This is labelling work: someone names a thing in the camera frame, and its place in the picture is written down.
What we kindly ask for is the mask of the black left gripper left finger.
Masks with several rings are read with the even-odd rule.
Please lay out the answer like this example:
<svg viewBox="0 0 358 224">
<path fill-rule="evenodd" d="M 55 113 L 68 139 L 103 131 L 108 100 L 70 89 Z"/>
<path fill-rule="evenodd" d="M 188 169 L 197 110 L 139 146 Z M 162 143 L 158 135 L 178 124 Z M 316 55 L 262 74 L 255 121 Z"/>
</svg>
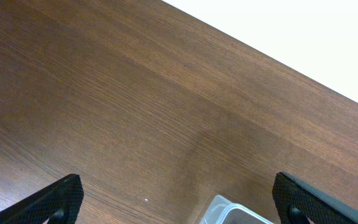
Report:
<svg viewBox="0 0 358 224">
<path fill-rule="evenodd" d="M 74 224 L 84 191 L 78 174 L 69 174 L 0 212 L 0 224 Z"/>
</svg>

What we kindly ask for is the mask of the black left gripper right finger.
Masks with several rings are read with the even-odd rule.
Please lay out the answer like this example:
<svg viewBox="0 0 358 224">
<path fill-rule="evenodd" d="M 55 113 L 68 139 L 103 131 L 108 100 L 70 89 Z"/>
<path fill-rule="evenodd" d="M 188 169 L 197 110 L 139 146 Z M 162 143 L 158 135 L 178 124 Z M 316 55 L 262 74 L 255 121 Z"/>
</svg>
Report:
<svg viewBox="0 0 358 224">
<path fill-rule="evenodd" d="M 276 174 L 272 196 L 282 223 L 358 224 L 358 210 L 286 172 Z"/>
</svg>

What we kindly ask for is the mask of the clear plastic container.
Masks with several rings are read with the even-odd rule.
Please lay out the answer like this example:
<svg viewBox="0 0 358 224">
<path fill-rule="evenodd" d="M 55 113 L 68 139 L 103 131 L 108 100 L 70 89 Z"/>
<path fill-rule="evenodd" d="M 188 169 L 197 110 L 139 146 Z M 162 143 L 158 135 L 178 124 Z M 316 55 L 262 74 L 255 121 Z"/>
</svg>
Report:
<svg viewBox="0 0 358 224">
<path fill-rule="evenodd" d="M 272 222 L 239 203 L 232 203 L 222 195 L 216 195 L 200 224 L 272 224 Z"/>
</svg>

